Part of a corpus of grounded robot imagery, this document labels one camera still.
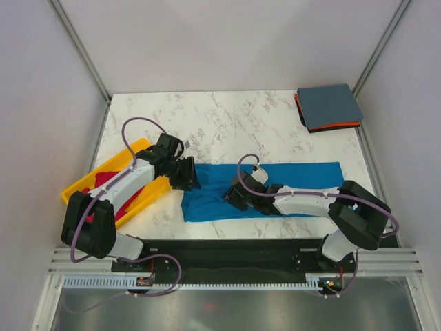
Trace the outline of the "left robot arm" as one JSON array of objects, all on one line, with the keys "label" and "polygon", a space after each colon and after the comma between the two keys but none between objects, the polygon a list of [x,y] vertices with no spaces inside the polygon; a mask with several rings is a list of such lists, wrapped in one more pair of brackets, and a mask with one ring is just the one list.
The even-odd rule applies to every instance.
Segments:
[{"label": "left robot arm", "polygon": [[133,161],[104,184],[89,192],[74,192],[68,200],[61,240],[70,246],[73,263],[90,257],[127,261],[136,271],[151,264],[151,254],[136,237],[119,234],[116,213],[140,189],[166,178],[175,190],[200,189],[194,157],[183,157],[183,142],[162,133],[156,144],[134,152]]}]

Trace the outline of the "blue t shirt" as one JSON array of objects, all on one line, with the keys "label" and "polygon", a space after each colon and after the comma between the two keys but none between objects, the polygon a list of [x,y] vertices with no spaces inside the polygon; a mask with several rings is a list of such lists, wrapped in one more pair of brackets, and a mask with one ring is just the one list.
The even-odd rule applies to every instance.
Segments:
[{"label": "blue t shirt", "polygon": [[[263,169],[269,176],[268,184],[283,184],[302,190],[338,187],[344,181],[338,162],[267,163]],[[223,198],[236,176],[235,164],[197,164],[196,174],[201,188],[184,192],[181,202],[184,222],[264,217],[253,208],[241,211]]]}]

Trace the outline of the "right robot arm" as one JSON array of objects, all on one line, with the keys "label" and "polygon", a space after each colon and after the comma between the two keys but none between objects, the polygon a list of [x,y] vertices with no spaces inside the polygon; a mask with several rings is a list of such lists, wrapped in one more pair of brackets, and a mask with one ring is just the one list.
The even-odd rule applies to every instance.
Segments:
[{"label": "right robot arm", "polygon": [[337,230],[323,238],[315,255],[321,270],[332,271],[360,248],[379,248],[391,210],[355,181],[304,191],[288,185],[265,185],[265,179],[242,171],[232,180],[224,199],[238,210],[253,208],[266,216],[301,214],[332,220]]}]

